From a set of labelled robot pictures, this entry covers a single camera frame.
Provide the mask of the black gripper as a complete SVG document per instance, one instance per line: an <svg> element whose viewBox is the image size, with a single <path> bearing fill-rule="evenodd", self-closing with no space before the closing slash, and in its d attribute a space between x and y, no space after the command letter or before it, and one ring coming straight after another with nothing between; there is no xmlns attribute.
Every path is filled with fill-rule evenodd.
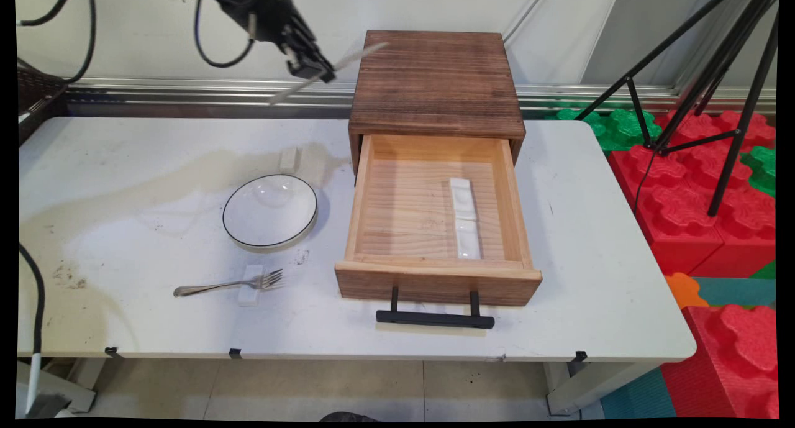
<svg viewBox="0 0 795 428"><path fill-rule="evenodd" d="M293 0L214 0L222 12L249 32L255 41L281 46L287 55L292 76L330 83L336 79L336 69L322 54L316 37L300 14Z"/></svg>

